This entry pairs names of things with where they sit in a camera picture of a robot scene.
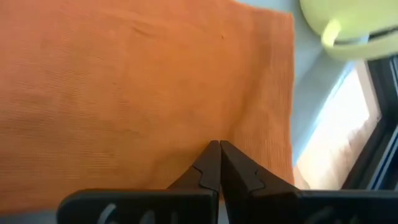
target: pale yellow container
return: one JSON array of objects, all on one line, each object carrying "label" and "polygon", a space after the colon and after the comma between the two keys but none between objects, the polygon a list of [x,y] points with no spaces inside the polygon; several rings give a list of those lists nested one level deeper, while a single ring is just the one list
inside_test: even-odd
[{"label": "pale yellow container", "polygon": [[367,44],[338,44],[336,40],[366,37],[398,27],[398,0],[300,0],[310,27],[321,35],[328,54],[342,60],[375,59],[398,53],[398,32]]}]

